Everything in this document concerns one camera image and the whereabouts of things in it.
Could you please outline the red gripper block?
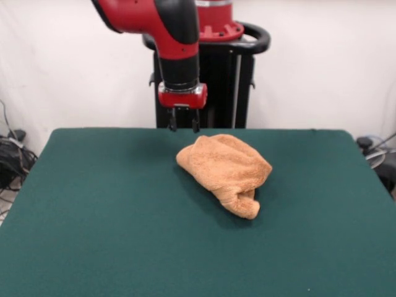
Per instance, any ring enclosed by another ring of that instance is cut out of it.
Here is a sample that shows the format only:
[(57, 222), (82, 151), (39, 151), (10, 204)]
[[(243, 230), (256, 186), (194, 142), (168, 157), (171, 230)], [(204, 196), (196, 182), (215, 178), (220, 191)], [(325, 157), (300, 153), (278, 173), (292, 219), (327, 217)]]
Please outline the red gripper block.
[[(169, 123), (168, 129), (177, 131), (176, 109), (177, 107), (185, 107), (190, 109), (202, 109), (207, 102), (207, 85), (198, 83), (194, 88), (189, 90), (171, 90), (165, 87), (164, 83), (158, 84), (158, 101), (168, 110)], [(199, 110), (191, 110), (192, 112), (192, 130), (194, 133), (200, 131)]]

